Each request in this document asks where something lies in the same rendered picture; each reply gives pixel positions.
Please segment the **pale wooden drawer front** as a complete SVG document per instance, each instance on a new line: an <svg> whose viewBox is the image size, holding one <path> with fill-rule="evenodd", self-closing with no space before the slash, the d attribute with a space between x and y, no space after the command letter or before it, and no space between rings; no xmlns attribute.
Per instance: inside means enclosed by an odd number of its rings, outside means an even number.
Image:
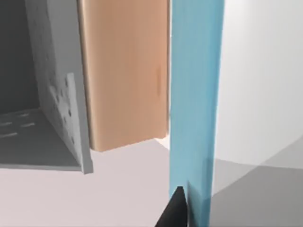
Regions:
<svg viewBox="0 0 303 227"><path fill-rule="evenodd" d="M168 131L169 0L78 0L90 146Z"/></svg>

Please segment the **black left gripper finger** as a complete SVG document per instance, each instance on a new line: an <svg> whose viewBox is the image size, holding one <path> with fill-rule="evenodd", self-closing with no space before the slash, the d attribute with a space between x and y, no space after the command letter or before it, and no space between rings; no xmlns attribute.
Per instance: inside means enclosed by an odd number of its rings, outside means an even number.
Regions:
<svg viewBox="0 0 303 227"><path fill-rule="evenodd" d="M155 227L187 227L187 202L182 186L174 191Z"/></svg>

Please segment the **light blue object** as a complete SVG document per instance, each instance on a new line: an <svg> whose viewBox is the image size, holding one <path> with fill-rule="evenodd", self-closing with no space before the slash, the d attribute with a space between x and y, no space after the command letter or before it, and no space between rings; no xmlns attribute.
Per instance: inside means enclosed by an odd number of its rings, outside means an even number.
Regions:
<svg viewBox="0 0 303 227"><path fill-rule="evenodd" d="M169 190L209 227L224 0L172 0Z"/></svg>

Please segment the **grey pierced drawer inside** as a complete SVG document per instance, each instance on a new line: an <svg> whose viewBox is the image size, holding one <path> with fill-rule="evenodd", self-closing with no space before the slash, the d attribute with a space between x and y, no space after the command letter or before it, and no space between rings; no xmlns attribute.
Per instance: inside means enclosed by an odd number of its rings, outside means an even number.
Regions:
<svg viewBox="0 0 303 227"><path fill-rule="evenodd" d="M77 0L0 0L0 169L90 174Z"/></svg>

